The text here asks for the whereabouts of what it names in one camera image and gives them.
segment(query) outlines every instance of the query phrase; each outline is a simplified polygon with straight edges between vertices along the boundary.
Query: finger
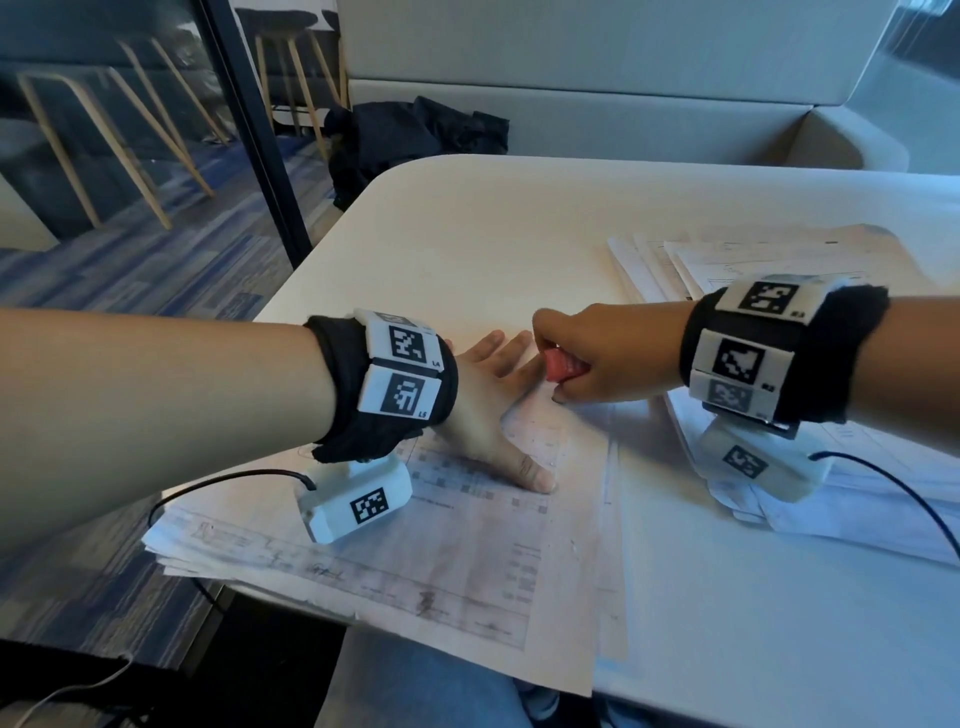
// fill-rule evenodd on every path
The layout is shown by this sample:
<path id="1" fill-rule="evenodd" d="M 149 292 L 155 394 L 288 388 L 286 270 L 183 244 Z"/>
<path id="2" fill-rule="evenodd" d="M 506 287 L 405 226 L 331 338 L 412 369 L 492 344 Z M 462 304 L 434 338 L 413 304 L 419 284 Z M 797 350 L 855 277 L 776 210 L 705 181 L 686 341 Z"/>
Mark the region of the finger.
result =
<path id="1" fill-rule="evenodd" d="M 499 329 L 497 331 L 491 331 L 460 355 L 466 361 L 483 361 L 496 351 L 497 347 L 503 343 L 505 337 L 506 334 Z"/>
<path id="2" fill-rule="evenodd" d="M 516 401 L 540 384 L 544 375 L 546 375 L 546 361 L 543 359 L 543 354 L 537 354 L 511 375 L 504 377 L 503 383 Z"/>
<path id="3" fill-rule="evenodd" d="M 496 450 L 490 453 L 487 462 L 499 474 L 521 488 L 535 493 L 550 493 L 554 489 L 555 483 L 550 471 L 538 465 L 536 460 L 506 437 L 500 438 L 495 447 Z"/>
<path id="4" fill-rule="evenodd" d="M 602 380 L 596 370 L 558 384 L 553 390 L 553 401 L 567 402 L 606 401 Z"/>
<path id="5" fill-rule="evenodd" d="M 533 340 L 534 336 L 530 331 L 521 331 L 507 343 L 507 346 L 484 362 L 484 368 L 494 376 L 508 375 L 514 370 Z"/>
<path id="6" fill-rule="evenodd" d="M 552 308 L 541 308 L 534 314 L 534 338 L 537 348 L 542 352 L 558 346 L 566 349 L 574 356 L 577 352 L 576 325 L 572 316 L 555 311 Z"/>

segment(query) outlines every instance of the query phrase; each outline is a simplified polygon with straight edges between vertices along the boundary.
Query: table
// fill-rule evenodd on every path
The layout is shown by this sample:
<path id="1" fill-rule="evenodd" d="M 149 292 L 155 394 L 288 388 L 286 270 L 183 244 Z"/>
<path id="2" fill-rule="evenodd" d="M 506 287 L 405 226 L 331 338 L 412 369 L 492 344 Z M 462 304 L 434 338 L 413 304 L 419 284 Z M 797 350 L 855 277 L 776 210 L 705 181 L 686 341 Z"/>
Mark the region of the table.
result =
<path id="1" fill-rule="evenodd" d="M 431 158 L 375 180 L 257 320 L 363 306 L 426 319 L 462 348 L 529 327 L 540 306 L 626 302 L 610 235 L 859 222 L 897 233 L 941 281 L 960 270 L 960 178 Z M 598 691 L 748 728 L 955 724 L 960 570 L 736 522 L 665 409 L 636 416 L 621 448 L 630 659 L 598 661 Z"/>

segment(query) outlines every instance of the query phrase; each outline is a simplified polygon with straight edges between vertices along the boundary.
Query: red object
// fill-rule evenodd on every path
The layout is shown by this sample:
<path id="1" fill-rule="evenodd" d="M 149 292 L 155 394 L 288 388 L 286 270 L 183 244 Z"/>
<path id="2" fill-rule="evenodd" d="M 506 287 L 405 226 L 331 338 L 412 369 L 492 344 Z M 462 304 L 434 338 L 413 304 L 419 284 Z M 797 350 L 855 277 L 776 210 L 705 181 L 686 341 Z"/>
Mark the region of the red object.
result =
<path id="1" fill-rule="evenodd" d="M 586 361 L 581 361 L 563 349 L 546 349 L 543 351 L 543 359 L 546 361 L 546 380 L 557 384 L 590 371 L 590 365 Z"/>

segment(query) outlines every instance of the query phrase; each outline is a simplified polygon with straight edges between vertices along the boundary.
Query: blue carpet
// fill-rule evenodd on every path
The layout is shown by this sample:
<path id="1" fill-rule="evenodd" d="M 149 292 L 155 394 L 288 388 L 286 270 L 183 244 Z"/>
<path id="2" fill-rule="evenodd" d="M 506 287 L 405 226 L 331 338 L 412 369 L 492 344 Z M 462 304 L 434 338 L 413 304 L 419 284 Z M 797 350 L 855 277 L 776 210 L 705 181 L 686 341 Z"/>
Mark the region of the blue carpet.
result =
<path id="1" fill-rule="evenodd" d="M 308 221 L 332 185 L 307 139 L 277 140 Z M 143 202 L 45 253 L 0 250 L 0 305 L 249 320 L 291 273 L 243 147 L 195 155 L 208 199 L 183 172 Z M 176 667 L 206 612 L 139 543 L 152 498 L 0 560 L 0 638 Z"/>

